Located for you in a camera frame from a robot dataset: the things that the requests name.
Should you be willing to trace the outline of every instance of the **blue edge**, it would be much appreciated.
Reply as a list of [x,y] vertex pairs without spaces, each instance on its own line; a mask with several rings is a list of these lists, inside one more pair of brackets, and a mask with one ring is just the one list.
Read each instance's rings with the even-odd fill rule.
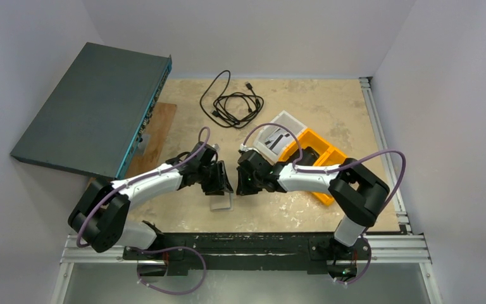
[[[165,74],[166,71],[168,71],[168,73],[167,73],[167,77],[168,77],[168,74],[170,74],[170,71],[172,71],[172,58],[171,57],[168,58],[168,62],[166,64],[166,67],[163,70],[163,75]],[[150,106],[155,105],[157,103],[157,100],[154,100],[154,97],[155,97],[158,90],[163,90],[163,88],[160,87],[162,80],[163,80],[163,77],[161,77],[159,79],[159,82],[156,85],[154,92],[152,93],[152,98],[150,99],[150,102],[148,103],[148,106],[146,107],[146,109],[144,110],[144,114],[142,115],[141,123],[146,118],[146,113],[148,112],[148,109],[150,108]],[[135,140],[135,139],[140,137],[139,136],[139,129],[140,129],[141,123],[137,126],[137,130],[135,130],[135,135],[133,136],[133,139],[131,140],[129,147],[127,148],[125,157],[122,160],[122,163],[120,164],[120,168],[118,169],[118,173],[116,174],[116,179],[123,179],[124,178],[124,175],[127,172],[129,165],[131,164],[131,159],[133,158],[135,151],[137,151],[137,146],[139,145],[139,141]]]

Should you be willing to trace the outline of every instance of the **small white box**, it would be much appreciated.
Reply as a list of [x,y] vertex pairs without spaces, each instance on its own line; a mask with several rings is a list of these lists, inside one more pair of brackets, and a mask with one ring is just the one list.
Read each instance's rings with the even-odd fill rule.
[[[302,122],[286,111],[280,112],[271,122],[283,125],[299,137],[306,129]],[[274,125],[261,129],[254,140],[254,147],[272,162],[277,162],[284,149],[294,141],[288,132]]]

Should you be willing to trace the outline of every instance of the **gray wall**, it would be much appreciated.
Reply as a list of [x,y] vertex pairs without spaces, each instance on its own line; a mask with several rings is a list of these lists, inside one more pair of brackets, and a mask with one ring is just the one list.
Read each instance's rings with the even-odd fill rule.
[[171,77],[370,76],[414,0],[84,0],[110,46],[174,57]]
[[101,42],[84,5],[0,1],[0,303],[47,303],[85,178],[8,153],[86,41]]
[[446,303],[486,303],[486,1],[417,1],[372,81]]

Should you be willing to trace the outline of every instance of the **dark gray server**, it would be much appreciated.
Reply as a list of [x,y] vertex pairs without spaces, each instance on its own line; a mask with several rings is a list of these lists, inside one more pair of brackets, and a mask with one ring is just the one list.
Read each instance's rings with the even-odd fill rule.
[[11,156],[121,179],[171,68],[170,57],[87,43]]

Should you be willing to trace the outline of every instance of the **plastic container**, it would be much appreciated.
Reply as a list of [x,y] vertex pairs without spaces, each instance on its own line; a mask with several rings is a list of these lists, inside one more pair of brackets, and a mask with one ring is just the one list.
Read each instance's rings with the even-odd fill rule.
[[[307,129],[306,126],[286,111],[280,112],[271,122],[283,125],[292,131],[297,138]],[[273,163],[277,162],[287,146],[295,143],[285,130],[269,125],[263,128],[254,140],[254,147]]]
[[[324,140],[316,132],[311,129],[304,130],[301,135],[297,137],[301,143],[301,148],[312,147],[320,157],[314,163],[314,166],[331,166],[343,163],[347,155],[340,151],[340,149],[331,145],[328,141]],[[288,158],[297,151],[297,143],[292,141],[285,149],[284,152],[278,158],[281,162],[285,162]],[[324,193],[312,192],[312,195],[318,198],[323,204],[330,206],[334,202],[334,198]]]

